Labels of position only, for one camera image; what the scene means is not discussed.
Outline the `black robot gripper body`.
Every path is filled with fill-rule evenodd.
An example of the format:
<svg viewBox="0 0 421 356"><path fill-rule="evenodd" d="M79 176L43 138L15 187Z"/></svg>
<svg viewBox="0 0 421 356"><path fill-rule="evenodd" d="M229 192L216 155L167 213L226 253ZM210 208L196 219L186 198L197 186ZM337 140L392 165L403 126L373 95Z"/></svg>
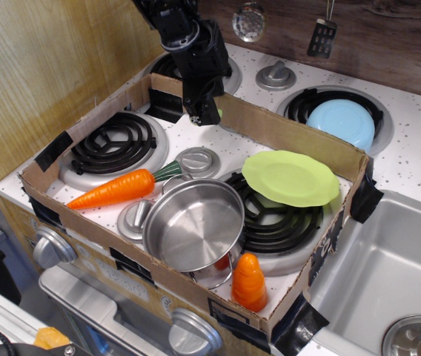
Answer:
<svg viewBox="0 0 421 356"><path fill-rule="evenodd" d="M219 25L214 20L200 20L199 35L171 56L183 80L183 98L190 98L200 111L201 98L221 96L222 78L228 72L228 52Z"/></svg>

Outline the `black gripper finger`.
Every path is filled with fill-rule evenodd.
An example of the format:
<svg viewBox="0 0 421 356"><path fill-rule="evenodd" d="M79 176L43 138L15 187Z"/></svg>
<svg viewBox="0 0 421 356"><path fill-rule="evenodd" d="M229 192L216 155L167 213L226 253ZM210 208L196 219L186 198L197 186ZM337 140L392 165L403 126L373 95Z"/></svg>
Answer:
<svg viewBox="0 0 421 356"><path fill-rule="evenodd" d="M201 125L218 125L220 123L221 116L211 95L201 98L199 119Z"/></svg>
<svg viewBox="0 0 421 356"><path fill-rule="evenodd" d="M189 120L191 122L200 122L199 110L195 106L195 104L192 103L191 99L184 98L182 101L183 101L184 108L189 116Z"/></svg>

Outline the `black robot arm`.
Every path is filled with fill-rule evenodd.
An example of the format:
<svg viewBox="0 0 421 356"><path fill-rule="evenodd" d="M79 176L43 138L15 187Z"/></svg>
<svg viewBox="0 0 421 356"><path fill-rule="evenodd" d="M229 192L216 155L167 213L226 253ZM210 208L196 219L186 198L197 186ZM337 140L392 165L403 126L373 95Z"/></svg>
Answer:
<svg viewBox="0 0 421 356"><path fill-rule="evenodd" d="M192 123L221 121L214 98L225 93L223 77L229 56L219 25L204 19L197 1L135 1L161 46L173 58L182 77L183 104Z"/></svg>

